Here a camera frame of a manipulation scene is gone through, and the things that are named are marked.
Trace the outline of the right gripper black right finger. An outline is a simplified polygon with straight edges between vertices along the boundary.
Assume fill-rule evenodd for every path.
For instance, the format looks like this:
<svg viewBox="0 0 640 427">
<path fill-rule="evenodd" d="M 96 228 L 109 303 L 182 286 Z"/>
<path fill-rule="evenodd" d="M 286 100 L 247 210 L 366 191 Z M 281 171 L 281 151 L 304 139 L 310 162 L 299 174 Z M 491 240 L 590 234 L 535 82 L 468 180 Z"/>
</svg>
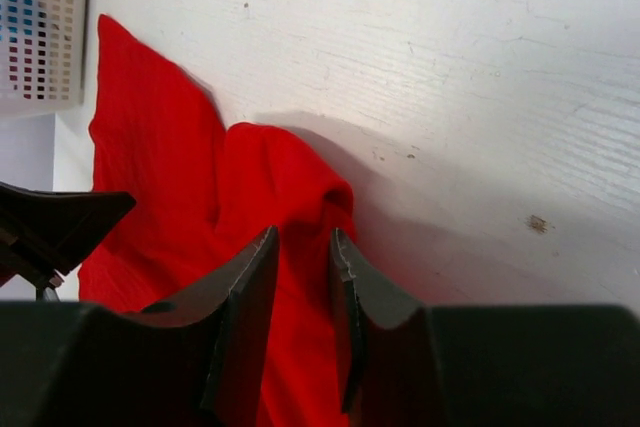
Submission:
<svg viewBox="0 0 640 427">
<path fill-rule="evenodd" d="M 430 306 L 329 241 L 353 426 L 635 426 L 639 320 L 615 305 Z"/>
</svg>

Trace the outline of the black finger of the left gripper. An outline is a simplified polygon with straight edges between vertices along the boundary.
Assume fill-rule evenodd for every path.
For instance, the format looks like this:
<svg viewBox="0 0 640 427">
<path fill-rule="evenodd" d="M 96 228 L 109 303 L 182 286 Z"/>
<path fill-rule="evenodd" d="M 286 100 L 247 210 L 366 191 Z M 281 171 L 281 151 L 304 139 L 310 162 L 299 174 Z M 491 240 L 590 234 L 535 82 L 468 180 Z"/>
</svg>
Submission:
<svg viewBox="0 0 640 427">
<path fill-rule="evenodd" d="M 42 192 L 3 183 L 1 275 L 68 275 L 135 205 L 126 192 Z"/>
</svg>

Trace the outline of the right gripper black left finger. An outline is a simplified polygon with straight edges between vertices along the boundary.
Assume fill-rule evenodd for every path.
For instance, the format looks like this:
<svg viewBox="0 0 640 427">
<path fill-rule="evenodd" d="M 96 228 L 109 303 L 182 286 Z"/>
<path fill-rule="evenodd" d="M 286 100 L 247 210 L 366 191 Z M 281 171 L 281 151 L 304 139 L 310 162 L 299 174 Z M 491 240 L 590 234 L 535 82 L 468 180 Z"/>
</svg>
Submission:
<svg viewBox="0 0 640 427">
<path fill-rule="evenodd" d="M 3 302 L 2 424 L 254 425 L 278 250 L 269 227 L 225 265 L 137 313 Z"/>
</svg>

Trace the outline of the red t shirt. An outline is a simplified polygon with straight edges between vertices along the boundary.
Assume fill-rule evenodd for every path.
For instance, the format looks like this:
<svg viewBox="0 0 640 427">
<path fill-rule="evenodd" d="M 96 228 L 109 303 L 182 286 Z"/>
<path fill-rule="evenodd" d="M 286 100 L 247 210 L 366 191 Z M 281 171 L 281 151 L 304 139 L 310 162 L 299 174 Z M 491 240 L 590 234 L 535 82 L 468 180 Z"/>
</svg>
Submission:
<svg viewBox="0 0 640 427">
<path fill-rule="evenodd" d="M 331 232 L 355 230 L 353 192 L 293 133 L 225 127 L 176 64 L 98 20 L 93 186 L 135 208 L 79 270 L 79 297 L 138 311 L 225 264 L 264 228 L 280 237 L 257 422 L 344 426 L 328 285 Z"/>
</svg>

